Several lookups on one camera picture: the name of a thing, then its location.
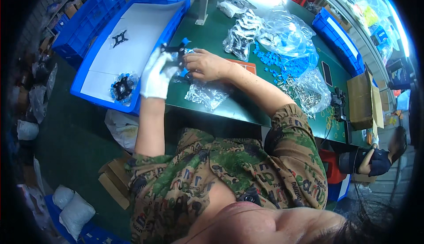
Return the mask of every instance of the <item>green tabletop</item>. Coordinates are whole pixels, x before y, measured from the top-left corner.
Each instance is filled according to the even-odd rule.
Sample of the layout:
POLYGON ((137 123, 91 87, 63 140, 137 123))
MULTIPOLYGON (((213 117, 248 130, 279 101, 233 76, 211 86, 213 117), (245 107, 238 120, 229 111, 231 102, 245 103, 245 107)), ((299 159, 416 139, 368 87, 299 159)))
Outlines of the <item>green tabletop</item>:
MULTIPOLYGON (((184 37, 187 37, 191 42, 188 44, 189 48, 204 48, 211 53, 218 56, 230 59, 237 59, 236 56, 230 53, 226 53, 222 46, 222 41, 226 38, 228 30, 235 24, 235 18, 228 18, 223 12, 216 8, 218 1, 224 0, 209 0, 207 9, 208 18, 203 26, 195 25, 197 19, 197 12, 199 11, 199 3, 196 1, 193 3, 170 43, 171 46, 177 46, 184 37)), ((315 17, 311 12, 294 3, 291 0, 249 0, 254 4, 257 9, 254 10, 257 16, 264 16, 268 9, 279 4, 285 4, 290 13, 303 19, 306 24, 312 25, 312 21, 315 17)), ((343 69, 340 62, 334 55, 334 53, 325 45, 324 41, 314 36, 312 41, 317 48, 319 55, 318 66, 321 67, 321 61, 326 62, 330 66, 331 77, 333 85, 339 87, 342 91, 347 93, 346 81, 351 78, 349 73, 343 69)), ((259 44, 261 51, 266 50, 259 44)), ((257 75, 268 82, 273 83, 275 79, 270 72, 264 71, 267 67, 263 64, 260 59, 255 56, 252 51, 254 45, 251 45, 251 52, 249 56, 249 62, 255 63, 257 67, 257 75)), ((185 109, 191 109, 199 112, 215 114, 218 116, 224 116, 236 120, 250 122, 253 124, 270 126, 270 118, 259 109, 251 99, 249 99, 244 93, 235 90, 231 96, 222 102, 215 110, 210 111, 206 109, 204 104, 194 103, 185 100, 184 97, 189 89, 188 83, 171 83, 168 90, 168 97, 166 103, 185 109)), ((348 98, 346 104, 346 114, 348 116, 348 98)), ((316 120, 309 119, 309 124, 316 137, 324 138, 339 142, 345 142, 345 129, 343 123, 338 123, 333 120, 330 133, 328 133, 327 121, 331 117, 332 109, 327 108, 321 113, 315 114, 316 120)), ((367 146, 362 138, 361 131, 352 132, 352 144, 357 146, 367 146)))

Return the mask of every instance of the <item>shirt button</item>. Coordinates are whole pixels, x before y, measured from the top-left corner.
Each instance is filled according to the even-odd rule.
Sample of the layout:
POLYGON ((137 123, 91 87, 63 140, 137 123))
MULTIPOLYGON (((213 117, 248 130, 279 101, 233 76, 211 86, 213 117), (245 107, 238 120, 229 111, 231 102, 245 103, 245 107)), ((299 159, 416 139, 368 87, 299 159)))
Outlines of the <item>shirt button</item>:
POLYGON ((255 201, 255 199, 253 198, 253 196, 251 196, 250 194, 246 195, 246 197, 244 198, 244 200, 246 202, 251 202, 251 203, 253 203, 255 201))

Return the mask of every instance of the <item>smartphone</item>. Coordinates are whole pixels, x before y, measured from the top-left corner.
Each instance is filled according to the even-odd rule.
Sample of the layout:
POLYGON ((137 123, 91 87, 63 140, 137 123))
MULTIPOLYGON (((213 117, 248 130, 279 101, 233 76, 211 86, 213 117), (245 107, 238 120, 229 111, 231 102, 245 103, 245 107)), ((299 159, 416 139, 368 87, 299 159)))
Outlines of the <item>smartphone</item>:
POLYGON ((328 86, 333 87, 333 80, 331 79, 330 67, 324 61, 321 61, 321 66, 322 66, 322 73, 324 74, 325 83, 328 86))

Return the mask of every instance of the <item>long dark hair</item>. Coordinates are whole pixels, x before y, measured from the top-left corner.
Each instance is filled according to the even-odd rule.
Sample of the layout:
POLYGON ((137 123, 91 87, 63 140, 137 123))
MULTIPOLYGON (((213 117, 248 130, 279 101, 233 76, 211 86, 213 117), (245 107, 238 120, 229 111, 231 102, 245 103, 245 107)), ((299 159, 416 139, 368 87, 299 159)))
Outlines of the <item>long dark hair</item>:
POLYGON ((400 156, 403 155, 403 153, 405 153, 406 147, 407 147, 405 128, 403 128, 402 126, 396 127, 394 135, 395 135, 395 142, 398 145, 398 147, 397 147, 397 151, 392 156, 392 164, 395 163, 395 161, 397 161, 400 158, 400 156))

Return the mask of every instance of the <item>white glove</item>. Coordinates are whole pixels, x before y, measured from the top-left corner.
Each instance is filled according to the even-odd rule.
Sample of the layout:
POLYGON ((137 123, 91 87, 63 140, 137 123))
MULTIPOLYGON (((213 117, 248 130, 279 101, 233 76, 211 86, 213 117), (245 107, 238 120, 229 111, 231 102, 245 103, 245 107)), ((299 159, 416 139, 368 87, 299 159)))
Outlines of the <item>white glove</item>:
POLYGON ((166 99, 171 77, 178 70, 178 67, 166 67, 162 70, 167 61, 172 61, 172 56, 170 53, 161 52, 160 47, 150 55, 140 78, 140 94, 144 98, 166 99))
POLYGON ((380 141, 380 139, 378 138, 378 135, 376 135, 376 136, 372 136, 372 140, 371 140, 371 145, 372 144, 377 144, 378 145, 378 142, 380 141))

